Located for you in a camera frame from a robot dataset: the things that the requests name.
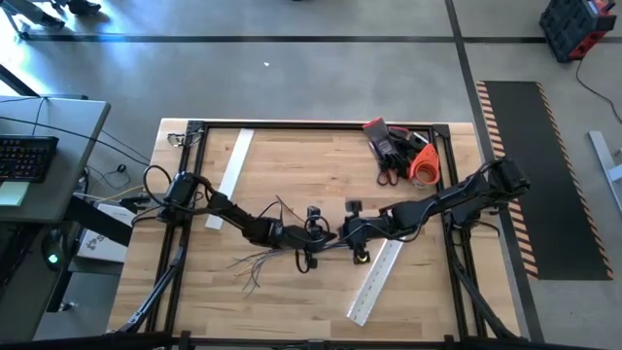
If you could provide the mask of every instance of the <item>table leg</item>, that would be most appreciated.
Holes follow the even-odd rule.
[[[80,198],[71,197],[65,218],[102,234],[125,247],[129,244],[132,227],[114,219]]]

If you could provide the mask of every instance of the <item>desk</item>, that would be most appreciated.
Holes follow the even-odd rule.
[[[181,151],[166,140],[168,132],[184,132],[187,120],[163,120],[152,162],[174,174]],[[454,157],[460,179],[481,160],[473,127],[450,123]],[[235,144],[238,129],[210,129],[202,175],[217,188]],[[193,167],[190,156],[189,168]],[[322,209],[334,229],[343,223],[347,199],[363,201],[363,215],[407,198],[423,198],[434,189],[405,182],[376,185],[377,165],[360,131],[257,130],[232,199],[257,215],[279,194],[304,217],[308,205]],[[154,192],[167,188],[163,176],[150,176]],[[273,209],[267,213],[278,215]],[[285,221],[294,223],[285,216]],[[261,272],[261,288],[248,297],[243,277],[226,269],[233,258],[262,251],[224,224],[221,231],[206,229],[206,217],[195,217],[182,282],[174,333],[191,331],[193,337],[439,341],[457,334],[440,219],[426,224],[420,237],[403,248],[368,321],[359,327],[346,312],[371,265],[353,265],[347,250],[324,252],[319,267],[300,274],[294,256],[268,262]],[[139,307],[154,284],[164,225],[143,222],[134,230],[109,329],[122,326]],[[370,242],[372,257],[382,242]],[[497,233],[486,227],[473,230],[472,251],[480,290],[509,329],[518,333]],[[168,294],[162,298],[157,330],[163,329]],[[474,332],[470,303],[466,304],[469,329]]]
[[[23,97],[0,96],[0,101]],[[34,122],[41,99],[0,103],[0,116]],[[43,102],[39,123],[67,129],[91,138],[101,131],[110,104],[102,101],[84,101],[50,98]],[[0,133],[30,135],[33,125],[0,120]],[[58,145],[46,181],[30,184],[25,199],[18,207],[0,207],[0,220],[56,223],[63,219],[65,209],[82,176],[94,141],[62,131],[37,126],[36,135],[56,136]]]

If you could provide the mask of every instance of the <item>metal ruler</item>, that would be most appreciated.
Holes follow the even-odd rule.
[[[350,311],[348,311],[348,318],[357,325],[364,326],[367,321],[369,313],[371,313],[371,309],[380,296],[380,292],[387,282],[387,277],[389,277],[391,269],[396,263],[402,245],[402,242],[396,240],[385,240],[382,244],[378,257],[373,262],[363,286],[350,307]]]

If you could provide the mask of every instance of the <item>scissors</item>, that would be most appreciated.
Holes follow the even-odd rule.
[[[383,165],[383,161],[380,158],[380,153],[376,150],[373,143],[369,142],[369,148],[373,153],[376,161],[378,162],[378,167],[380,168],[380,172],[378,173],[378,177],[376,177],[376,183],[380,186],[396,186],[399,178],[397,177],[397,172],[392,168],[385,168]]]

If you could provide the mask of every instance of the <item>black floor mat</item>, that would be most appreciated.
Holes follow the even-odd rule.
[[[532,188],[509,210],[529,276],[610,280],[613,272],[542,87],[477,83],[496,157],[517,160]]]

